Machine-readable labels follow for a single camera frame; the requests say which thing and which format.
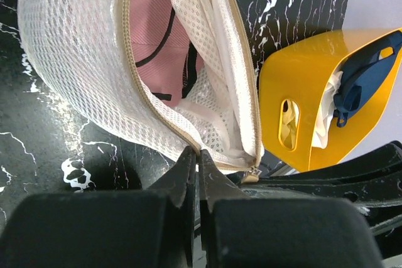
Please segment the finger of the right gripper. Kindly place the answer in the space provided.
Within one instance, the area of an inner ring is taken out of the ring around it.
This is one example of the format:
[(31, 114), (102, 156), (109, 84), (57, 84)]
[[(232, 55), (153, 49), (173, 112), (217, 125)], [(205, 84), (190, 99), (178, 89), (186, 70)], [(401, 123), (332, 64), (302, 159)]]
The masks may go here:
[(288, 190), (304, 195), (345, 198), (366, 218), (375, 236), (401, 233), (401, 143), (389, 142), (358, 158), (306, 173), (242, 183), (242, 172), (228, 178), (240, 189), (261, 196)]

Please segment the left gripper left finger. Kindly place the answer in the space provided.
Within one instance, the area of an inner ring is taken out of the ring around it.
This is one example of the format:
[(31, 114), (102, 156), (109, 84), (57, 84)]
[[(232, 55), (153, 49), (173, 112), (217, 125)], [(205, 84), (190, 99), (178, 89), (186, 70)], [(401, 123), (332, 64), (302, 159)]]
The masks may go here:
[(192, 267), (197, 153), (187, 146), (150, 190), (166, 195), (159, 267)]

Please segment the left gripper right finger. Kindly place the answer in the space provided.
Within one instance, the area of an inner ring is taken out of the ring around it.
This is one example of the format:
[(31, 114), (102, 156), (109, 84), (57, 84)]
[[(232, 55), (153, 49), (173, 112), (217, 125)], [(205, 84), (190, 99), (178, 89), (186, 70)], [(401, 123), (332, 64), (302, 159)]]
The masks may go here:
[(212, 267), (214, 252), (217, 250), (213, 217), (215, 203), (221, 200), (249, 199), (250, 196), (219, 171), (210, 153), (205, 149), (201, 150), (198, 157), (198, 183), (202, 250), (206, 252), (206, 266)]

